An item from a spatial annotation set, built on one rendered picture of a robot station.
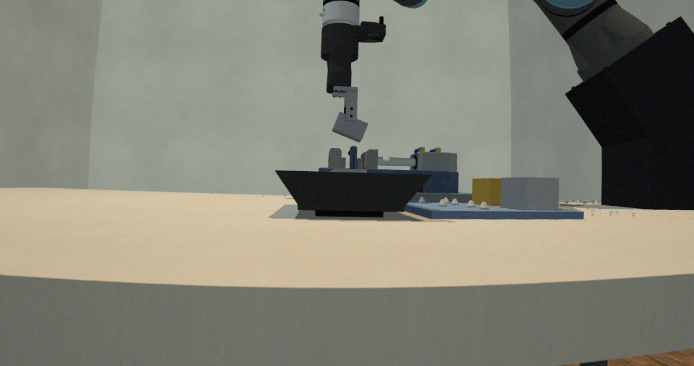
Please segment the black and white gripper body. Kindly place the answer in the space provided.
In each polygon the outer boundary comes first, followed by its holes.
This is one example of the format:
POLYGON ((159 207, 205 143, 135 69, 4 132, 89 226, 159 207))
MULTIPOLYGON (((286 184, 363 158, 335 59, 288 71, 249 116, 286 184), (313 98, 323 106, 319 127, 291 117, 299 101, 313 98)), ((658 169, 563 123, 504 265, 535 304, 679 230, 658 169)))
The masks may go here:
MULTIPOLYGON (((359 42, 383 42, 386 25, 361 21, 360 9, 351 1, 330 1, 320 12, 322 22, 321 58, 327 61, 327 93, 334 86, 351 87, 351 63, 358 59, 359 42)), ((381 23, 381 24, 380 24, 381 23)))

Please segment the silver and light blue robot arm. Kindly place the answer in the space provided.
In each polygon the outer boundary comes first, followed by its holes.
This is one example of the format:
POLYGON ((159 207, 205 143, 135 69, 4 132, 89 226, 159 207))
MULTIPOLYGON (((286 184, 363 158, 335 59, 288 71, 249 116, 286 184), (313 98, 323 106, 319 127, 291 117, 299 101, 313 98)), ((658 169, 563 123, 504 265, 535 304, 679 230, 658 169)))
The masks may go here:
POLYGON ((532 1, 568 44, 583 82, 654 35, 615 0, 532 1))

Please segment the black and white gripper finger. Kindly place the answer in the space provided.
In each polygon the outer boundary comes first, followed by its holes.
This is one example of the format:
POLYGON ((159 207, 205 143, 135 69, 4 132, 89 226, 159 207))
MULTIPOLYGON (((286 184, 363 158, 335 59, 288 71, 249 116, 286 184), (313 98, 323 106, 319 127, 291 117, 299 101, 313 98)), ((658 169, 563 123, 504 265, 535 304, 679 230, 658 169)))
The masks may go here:
POLYGON ((345 121, 357 121, 358 87, 334 86, 333 91, 346 92, 345 121))
POLYGON ((346 93, 345 92, 344 93, 343 92, 333 92, 332 97, 334 97, 334 98, 335 97, 340 97, 340 98, 345 97, 345 99, 344 99, 344 114, 345 114, 345 112, 346 112, 346 93))

